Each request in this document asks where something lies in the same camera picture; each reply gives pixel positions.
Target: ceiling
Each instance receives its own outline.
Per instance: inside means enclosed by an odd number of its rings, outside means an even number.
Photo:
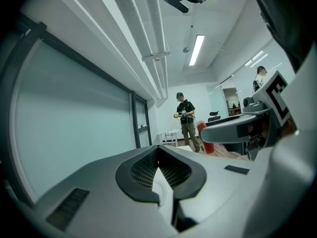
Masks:
[[[149,13],[143,0],[135,0],[152,47],[156,47]],[[246,0],[207,0],[202,4],[183,3],[189,8],[181,13],[163,0],[159,0],[167,49],[169,86],[216,81],[210,64],[233,29]],[[205,35],[202,49],[194,66],[189,66],[196,35]]]

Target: black mesh grille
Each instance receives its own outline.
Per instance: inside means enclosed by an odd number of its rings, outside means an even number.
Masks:
[[[187,164],[165,152],[161,152],[158,166],[171,188],[183,183],[192,173]]]
[[[157,150],[153,151],[131,167],[131,175],[140,185],[152,189],[153,179],[158,169]]]

